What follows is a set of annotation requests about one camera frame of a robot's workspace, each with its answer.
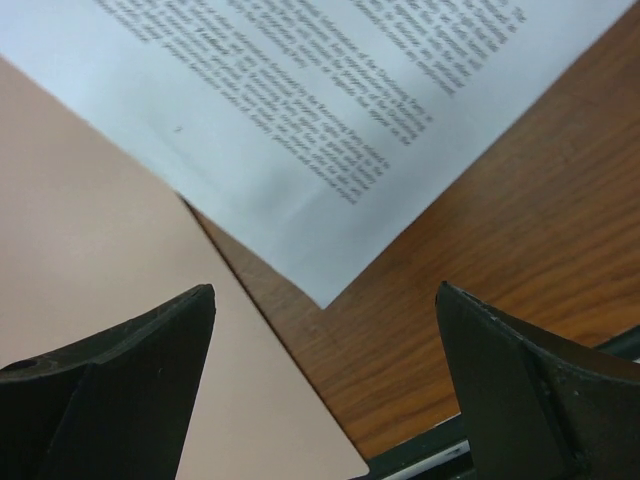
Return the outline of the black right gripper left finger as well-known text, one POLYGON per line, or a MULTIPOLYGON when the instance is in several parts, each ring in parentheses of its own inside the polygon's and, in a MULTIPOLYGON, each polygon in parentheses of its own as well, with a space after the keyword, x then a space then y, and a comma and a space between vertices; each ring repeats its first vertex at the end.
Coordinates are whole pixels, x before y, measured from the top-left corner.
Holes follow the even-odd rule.
POLYGON ((214 319, 214 289, 197 285, 2 368, 2 478, 175 478, 214 319))

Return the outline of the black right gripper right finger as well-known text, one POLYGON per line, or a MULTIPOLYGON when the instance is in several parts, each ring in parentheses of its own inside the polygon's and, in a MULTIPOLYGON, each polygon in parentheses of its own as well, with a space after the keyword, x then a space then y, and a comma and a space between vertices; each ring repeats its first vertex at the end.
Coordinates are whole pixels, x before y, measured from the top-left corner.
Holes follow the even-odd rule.
POLYGON ((638 478, 638 363, 447 282, 436 315, 478 478, 638 478))

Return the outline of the pink file folder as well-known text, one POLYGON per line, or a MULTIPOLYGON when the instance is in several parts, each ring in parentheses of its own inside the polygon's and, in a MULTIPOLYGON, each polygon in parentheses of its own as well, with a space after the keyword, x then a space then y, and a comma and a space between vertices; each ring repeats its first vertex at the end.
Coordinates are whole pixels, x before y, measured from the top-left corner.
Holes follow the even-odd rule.
POLYGON ((352 479, 368 466, 183 201, 9 63, 1 66, 1 361, 198 285, 216 316, 177 475, 352 479))

